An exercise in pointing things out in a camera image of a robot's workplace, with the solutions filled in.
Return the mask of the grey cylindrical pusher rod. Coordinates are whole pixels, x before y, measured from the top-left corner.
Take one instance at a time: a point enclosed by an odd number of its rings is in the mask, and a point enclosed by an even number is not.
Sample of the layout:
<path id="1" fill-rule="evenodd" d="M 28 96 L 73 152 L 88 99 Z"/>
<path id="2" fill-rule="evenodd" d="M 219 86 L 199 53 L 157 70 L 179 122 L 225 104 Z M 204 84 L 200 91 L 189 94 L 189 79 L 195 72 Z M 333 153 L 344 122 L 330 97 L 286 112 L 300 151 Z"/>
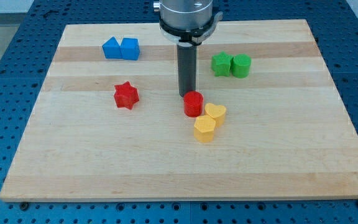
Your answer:
<path id="1" fill-rule="evenodd" d="M 196 50 L 195 46 L 177 46 L 178 90 L 181 97 L 196 90 Z"/>

